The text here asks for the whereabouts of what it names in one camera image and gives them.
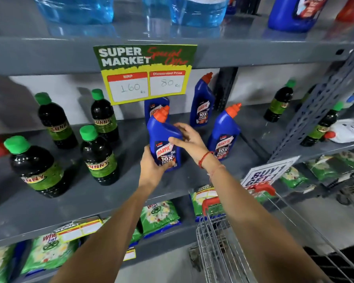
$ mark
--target blue cleaner jug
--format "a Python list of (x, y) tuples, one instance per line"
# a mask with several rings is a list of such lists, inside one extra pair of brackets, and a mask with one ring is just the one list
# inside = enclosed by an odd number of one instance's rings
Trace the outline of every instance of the blue cleaner jug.
[(240, 107), (241, 103), (228, 107), (215, 120), (214, 129), (207, 142), (207, 149), (214, 152), (219, 161), (228, 156), (236, 137), (241, 133), (240, 127), (233, 120), (240, 111)]
[(159, 166), (174, 161), (174, 165), (168, 171), (178, 169), (181, 166), (180, 147), (168, 141), (169, 137), (182, 140), (181, 131), (172, 124), (165, 123), (169, 114), (169, 106), (165, 106), (156, 111), (148, 121), (147, 129), (149, 133), (149, 146), (155, 163)]
[(316, 23), (327, 0), (275, 0), (269, 28), (305, 33)]
[(190, 126), (200, 127), (207, 124), (212, 112), (215, 96), (208, 87), (212, 79), (212, 72), (202, 76), (195, 85), (194, 99), (191, 104)]
[(169, 106), (169, 99), (168, 97), (160, 97), (160, 98), (154, 98), (154, 99), (147, 99), (144, 101), (144, 116), (146, 118), (146, 125), (148, 123), (148, 120), (150, 117), (155, 114), (157, 110), (159, 110), (162, 107)]

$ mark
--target shelf label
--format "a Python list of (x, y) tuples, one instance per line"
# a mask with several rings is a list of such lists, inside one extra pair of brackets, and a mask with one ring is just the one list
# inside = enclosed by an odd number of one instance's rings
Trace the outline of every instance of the shelf label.
[(185, 94), (197, 45), (94, 46), (112, 105)]
[(69, 242), (96, 232), (102, 226), (98, 216), (88, 217), (68, 223), (57, 229), (55, 233), (63, 243)]
[(287, 169), (291, 167), (299, 158), (300, 156), (297, 156), (251, 168), (245, 178), (241, 181), (241, 185), (246, 189), (249, 189), (253, 185), (263, 183), (271, 185), (273, 182), (278, 180), (283, 173), (285, 173)]
[(124, 255), (123, 261), (135, 259), (135, 258), (136, 258), (135, 248), (131, 247), (131, 248), (127, 249), (126, 254)]

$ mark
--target shopping cart handle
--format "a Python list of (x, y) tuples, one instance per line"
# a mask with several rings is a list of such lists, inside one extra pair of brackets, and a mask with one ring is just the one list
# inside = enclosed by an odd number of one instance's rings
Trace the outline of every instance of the shopping cart handle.
[(215, 204), (220, 204), (219, 197), (207, 198), (206, 200), (204, 200), (203, 203), (202, 203), (203, 215), (207, 216), (206, 211), (208, 210), (208, 207), (209, 206), (213, 206)]
[(252, 189), (254, 190), (255, 193), (259, 193), (259, 192), (268, 192), (270, 195), (274, 196), (275, 195), (275, 189), (267, 184), (267, 183), (263, 183), (263, 184), (259, 184), (259, 185), (255, 185), (252, 187)]

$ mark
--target hand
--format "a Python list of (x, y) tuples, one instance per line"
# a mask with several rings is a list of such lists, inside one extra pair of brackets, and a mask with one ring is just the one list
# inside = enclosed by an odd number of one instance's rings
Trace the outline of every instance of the hand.
[[(168, 141), (178, 147), (184, 148), (186, 152), (193, 158), (194, 162), (198, 164), (198, 162), (202, 159), (202, 157), (208, 152), (206, 145), (203, 143), (201, 136), (197, 131), (194, 130), (188, 124), (185, 123), (176, 123), (175, 127), (177, 127), (183, 134), (183, 140), (169, 137)], [(203, 160), (202, 166), (209, 173), (210, 171), (220, 165), (219, 161), (215, 156), (209, 154)]]
[(151, 155), (149, 145), (145, 146), (142, 160), (140, 161), (139, 187), (147, 189), (149, 194), (151, 194), (159, 184), (164, 172), (172, 166), (172, 161), (163, 166), (158, 166)]

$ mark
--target special offer sign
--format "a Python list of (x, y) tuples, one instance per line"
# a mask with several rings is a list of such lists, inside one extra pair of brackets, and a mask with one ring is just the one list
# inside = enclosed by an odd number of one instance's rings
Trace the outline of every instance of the special offer sign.
[(241, 185), (249, 189), (253, 185), (258, 185), (262, 183), (268, 183), (271, 185), (277, 179), (279, 179), (283, 173), (291, 167), (300, 156), (293, 157), (290, 159), (274, 162), (271, 164), (265, 164), (263, 166), (251, 168), (248, 174), (242, 180)]
[(185, 94), (197, 45), (93, 47), (112, 105)]

